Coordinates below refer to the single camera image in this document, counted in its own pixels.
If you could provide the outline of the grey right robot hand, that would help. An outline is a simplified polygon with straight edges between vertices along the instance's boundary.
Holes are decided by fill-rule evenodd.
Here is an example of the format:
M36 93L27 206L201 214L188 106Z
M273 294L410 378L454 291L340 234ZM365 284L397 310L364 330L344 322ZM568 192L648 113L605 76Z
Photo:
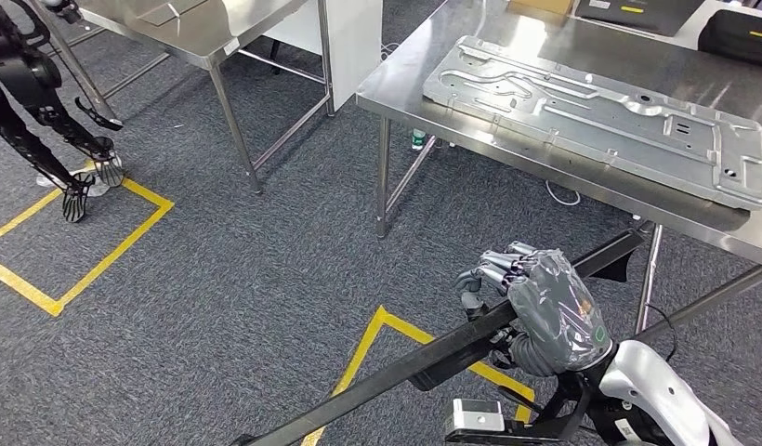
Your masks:
M485 309L479 297L484 283L504 295L515 312L491 335L492 349L506 359L496 366L548 377L590 368L610 353L612 339L601 311L561 250L512 242L504 252L484 252L475 268L456 279L471 318Z

